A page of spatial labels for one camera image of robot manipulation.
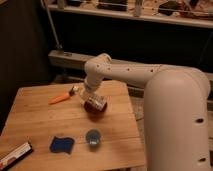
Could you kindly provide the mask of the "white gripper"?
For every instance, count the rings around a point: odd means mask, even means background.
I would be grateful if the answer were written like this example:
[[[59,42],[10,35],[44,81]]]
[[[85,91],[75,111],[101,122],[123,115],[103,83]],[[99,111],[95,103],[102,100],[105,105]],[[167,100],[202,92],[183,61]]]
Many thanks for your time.
[[[84,101],[87,101],[89,98],[96,98],[97,94],[95,91],[89,87],[87,84],[84,84],[82,88],[79,89],[78,94],[80,98]]]

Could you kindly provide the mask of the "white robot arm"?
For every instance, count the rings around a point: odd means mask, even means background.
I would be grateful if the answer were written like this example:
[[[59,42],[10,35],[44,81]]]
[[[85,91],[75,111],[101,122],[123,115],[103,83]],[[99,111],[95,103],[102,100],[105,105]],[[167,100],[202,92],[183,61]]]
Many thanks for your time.
[[[147,171],[211,171],[207,99],[210,81],[201,70],[165,64],[115,64],[100,54],[84,64],[83,98],[103,79],[144,89]]]

